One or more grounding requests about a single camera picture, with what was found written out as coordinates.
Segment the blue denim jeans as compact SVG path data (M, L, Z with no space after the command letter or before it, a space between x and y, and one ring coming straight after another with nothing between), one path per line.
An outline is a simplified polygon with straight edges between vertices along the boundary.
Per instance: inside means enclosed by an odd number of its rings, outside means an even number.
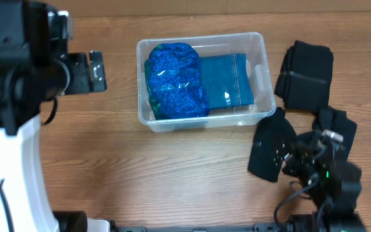
M254 103L246 61L247 56L244 53L200 59L202 86L207 93L211 110L248 106Z

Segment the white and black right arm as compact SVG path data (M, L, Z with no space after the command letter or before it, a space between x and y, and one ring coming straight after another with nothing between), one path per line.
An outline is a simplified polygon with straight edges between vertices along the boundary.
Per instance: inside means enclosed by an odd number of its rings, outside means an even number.
M283 173L298 178L301 189L282 200L274 210L279 231L365 231L355 212L361 193L362 171L355 164L338 158L343 149L342 135L324 130L318 141L290 145ZM297 198L311 200L316 211L309 215L291 215L286 222L278 220L278 211Z

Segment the black garment with tape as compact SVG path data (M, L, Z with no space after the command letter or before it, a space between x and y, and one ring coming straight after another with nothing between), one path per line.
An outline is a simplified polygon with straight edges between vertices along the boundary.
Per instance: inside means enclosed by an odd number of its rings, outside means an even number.
M335 159L347 160L353 145L357 124L347 117L346 111L335 110L327 106L319 110L312 123L312 131L298 135L297 139L305 144L315 146L319 134L324 130L330 130L343 136L342 145L335 153Z

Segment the blue sequin fabric garment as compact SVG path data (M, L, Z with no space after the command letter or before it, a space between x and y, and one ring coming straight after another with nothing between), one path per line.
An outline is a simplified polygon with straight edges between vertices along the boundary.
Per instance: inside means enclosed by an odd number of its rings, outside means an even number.
M149 104L156 120L206 117L199 54L186 43L162 43L144 62Z

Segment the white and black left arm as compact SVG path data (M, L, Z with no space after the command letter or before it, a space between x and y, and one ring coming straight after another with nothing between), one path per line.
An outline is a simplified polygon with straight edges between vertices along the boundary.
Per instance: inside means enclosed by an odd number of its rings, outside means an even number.
M68 12L0 0L0 231L111 231L109 220L53 211L40 156L43 102L106 91L100 51L71 53Z

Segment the small black garment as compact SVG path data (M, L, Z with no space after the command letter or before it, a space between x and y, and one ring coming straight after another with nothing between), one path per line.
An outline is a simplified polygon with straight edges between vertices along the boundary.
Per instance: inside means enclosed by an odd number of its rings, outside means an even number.
M273 115L263 118L254 134L248 171L253 175L277 182L284 157L297 134L285 118L285 110L277 107Z

